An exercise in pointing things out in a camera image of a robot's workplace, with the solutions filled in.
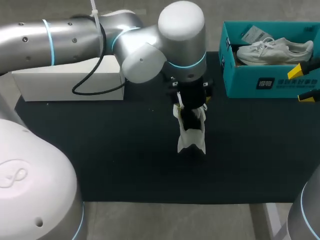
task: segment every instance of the cardboard box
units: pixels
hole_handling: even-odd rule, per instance
[[[96,65],[98,58],[49,67],[13,71],[12,76],[26,102],[32,101],[101,101],[123,100],[124,87],[101,95],[83,96],[72,93]],[[93,93],[113,89],[125,82],[120,66],[114,56],[105,56],[95,73],[77,92]]]
[[[320,69],[288,80],[296,65],[240,65],[235,60],[239,46],[248,45],[242,38],[252,27],[294,43],[314,43],[313,57],[320,57],[320,22],[250,22],[226,21],[223,24],[219,59],[226,94],[230,98],[297,98],[297,95],[320,89]]]

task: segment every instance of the white box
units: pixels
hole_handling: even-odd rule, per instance
[[[96,65],[98,58],[57,66],[13,71],[12,76],[26,102],[33,101],[97,101],[123,100],[124,87],[101,95],[83,96],[72,93]],[[81,93],[110,90],[125,82],[116,58],[105,56],[95,73],[76,89]]]

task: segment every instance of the black mat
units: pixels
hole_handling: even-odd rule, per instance
[[[72,162],[85,201],[293,202],[320,163],[320,104],[229,99],[217,53],[205,161],[177,156],[178,121],[162,78],[129,83],[125,101],[24,102],[16,110]]]

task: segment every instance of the teal box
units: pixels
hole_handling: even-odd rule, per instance
[[[299,94],[320,89],[320,69],[288,80],[288,72],[295,65],[236,65],[232,48],[248,45],[242,38],[252,26],[275,40],[283,37],[294,43],[312,40],[313,57],[320,57],[320,22],[226,21],[222,28],[219,60],[229,98],[297,98]]]

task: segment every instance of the white sneaker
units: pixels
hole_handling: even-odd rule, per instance
[[[188,128],[185,130],[184,124],[189,125],[186,123],[187,119],[183,119],[181,115],[182,109],[177,105],[173,105],[173,115],[178,119],[180,125],[180,137],[178,140],[178,148],[177,151],[180,153],[183,149],[187,149],[192,146],[196,146],[200,149],[204,154],[206,154],[206,143],[205,143],[205,120],[206,114],[205,110],[207,110],[207,106],[204,105],[197,109],[193,109],[192,112],[196,117],[196,120],[199,122],[199,129]]]
[[[313,53],[314,43],[294,43],[287,39],[274,40],[267,37],[249,46],[241,46],[236,55],[246,65],[283,65],[308,61]]]

